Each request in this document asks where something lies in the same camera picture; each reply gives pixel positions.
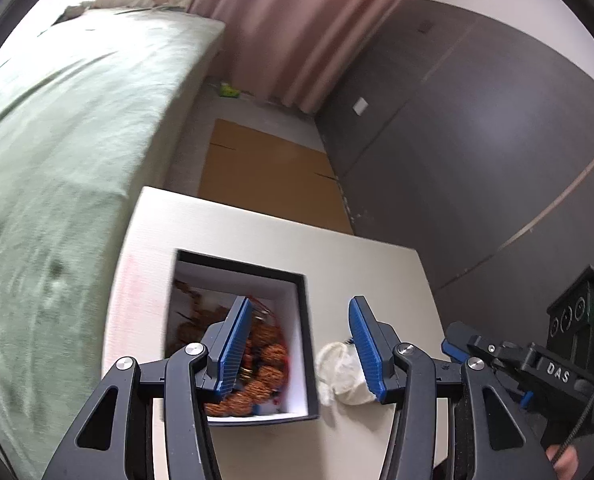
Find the person right hand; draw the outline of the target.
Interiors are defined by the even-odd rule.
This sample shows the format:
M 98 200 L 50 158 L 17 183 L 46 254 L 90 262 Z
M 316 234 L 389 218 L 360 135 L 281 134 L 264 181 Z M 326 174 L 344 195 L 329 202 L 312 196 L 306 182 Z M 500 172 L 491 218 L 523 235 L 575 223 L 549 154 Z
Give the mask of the person right hand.
M 558 480 L 572 480 L 579 468 L 577 449 L 573 445 L 569 445 L 556 460 L 553 468 Z

